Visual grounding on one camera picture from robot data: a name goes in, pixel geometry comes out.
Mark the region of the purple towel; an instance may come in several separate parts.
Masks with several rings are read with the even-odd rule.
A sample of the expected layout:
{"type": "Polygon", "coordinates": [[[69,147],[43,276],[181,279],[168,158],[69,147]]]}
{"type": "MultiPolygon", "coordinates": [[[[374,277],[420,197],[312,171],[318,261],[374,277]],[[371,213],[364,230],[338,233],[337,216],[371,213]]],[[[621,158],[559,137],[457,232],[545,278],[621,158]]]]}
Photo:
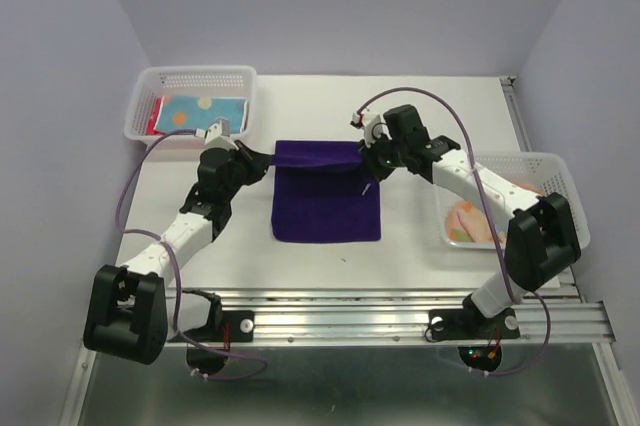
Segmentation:
{"type": "Polygon", "coordinates": [[[354,141],[278,140],[271,225],[299,244],[375,242],[382,237],[380,185],[354,141]]]}

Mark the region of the blue patterned towel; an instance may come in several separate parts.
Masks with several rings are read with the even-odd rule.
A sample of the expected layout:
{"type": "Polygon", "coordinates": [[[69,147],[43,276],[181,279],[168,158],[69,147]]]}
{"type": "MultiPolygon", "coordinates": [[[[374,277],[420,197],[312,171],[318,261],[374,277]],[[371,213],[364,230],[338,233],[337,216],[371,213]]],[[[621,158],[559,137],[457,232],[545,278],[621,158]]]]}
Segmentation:
{"type": "Polygon", "coordinates": [[[230,134],[246,129],[249,102],[244,98],[191,95],[161,96],[162,106],[156,123],[159,135],[178,129],[208,129],[217,118],[227,119],[230,134]]]}

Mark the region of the pink towel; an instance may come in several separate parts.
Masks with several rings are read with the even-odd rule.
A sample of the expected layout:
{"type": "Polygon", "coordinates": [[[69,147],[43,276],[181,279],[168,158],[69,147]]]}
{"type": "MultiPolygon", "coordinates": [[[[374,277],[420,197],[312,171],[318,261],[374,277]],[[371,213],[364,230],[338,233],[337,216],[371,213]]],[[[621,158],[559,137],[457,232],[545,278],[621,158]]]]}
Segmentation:
{"type": "Polygon", "coordinates": [[[162,97],[158,97],[155,101],[154,101],[154,105],[151,109],[151,113],[149,116],[149,120],[147,122],[147,126],[146,126],[146,134],[148,136],[157,136],[159,135],[159,132],[156,130],[156,123],[158,120],[158,116],[160,113],[160,109],[162,106],[162,97]]]}

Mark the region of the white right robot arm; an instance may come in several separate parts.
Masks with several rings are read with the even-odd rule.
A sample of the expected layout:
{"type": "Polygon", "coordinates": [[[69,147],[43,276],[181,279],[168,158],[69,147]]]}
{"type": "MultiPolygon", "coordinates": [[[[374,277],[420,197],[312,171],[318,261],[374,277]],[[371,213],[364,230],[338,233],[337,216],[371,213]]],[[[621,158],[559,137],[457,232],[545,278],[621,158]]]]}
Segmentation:
{"type": "Polygon", "coordinates": [[[432,137],[412,105],[379,115],[362,108],[351,124],[363,133],[359,151],[378,180],[404,168],[482,209],[498,238],[501,267],[474,291],[460,312],[463,330],[482,336],[496,316],[574,264],[582,250],[569,201],[540,195],[481,165],[450,138],[432,137]]]}

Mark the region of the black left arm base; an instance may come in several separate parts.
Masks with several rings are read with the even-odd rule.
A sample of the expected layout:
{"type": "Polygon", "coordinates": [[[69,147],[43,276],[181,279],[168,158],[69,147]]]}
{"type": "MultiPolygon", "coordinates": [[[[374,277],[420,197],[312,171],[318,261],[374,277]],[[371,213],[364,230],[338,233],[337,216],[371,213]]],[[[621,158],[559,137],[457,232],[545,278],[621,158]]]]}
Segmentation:
{"type": "Polygon", "coordinates": [[[187,326],[183,332],[193,340],[213,343],[251,343],[254,337],[255,312],[231,310],[209,313],[202,325],[187,326]]]}

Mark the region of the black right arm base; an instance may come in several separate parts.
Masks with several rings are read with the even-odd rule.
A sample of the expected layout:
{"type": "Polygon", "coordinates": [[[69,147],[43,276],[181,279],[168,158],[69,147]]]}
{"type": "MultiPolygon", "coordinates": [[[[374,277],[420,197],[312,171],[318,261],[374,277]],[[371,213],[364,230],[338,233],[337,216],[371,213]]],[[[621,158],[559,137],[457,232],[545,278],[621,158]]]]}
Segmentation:
{"type": "Polygon", "coordinates": [[[459,307],[431,309],[424,332],[427,342],[489,341],[493,339],[519,339],[519,323],[513,308],[508,307],[492,318],[486,318],[465,298],[459,307]]]}

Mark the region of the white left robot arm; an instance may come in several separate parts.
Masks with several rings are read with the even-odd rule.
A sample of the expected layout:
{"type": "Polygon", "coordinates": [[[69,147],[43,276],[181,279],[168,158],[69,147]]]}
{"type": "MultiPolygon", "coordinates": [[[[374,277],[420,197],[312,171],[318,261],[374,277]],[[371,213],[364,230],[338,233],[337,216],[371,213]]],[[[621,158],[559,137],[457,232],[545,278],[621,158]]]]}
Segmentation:
{"type": "Polygon", "coordinates": [[[180,267],[212,244],[231,218],[231,202],[245,186],[261,181],[272,156],[237,141],[231,148],[204,150],[197,181],[164,233],[140,229],[129,234],[152,240],[121,266],[104,265],[94,276],[83,333],[84,346],[148,365],[167,339],[177,335],[169,316],[166,287],[181,287],[180,267]]]}

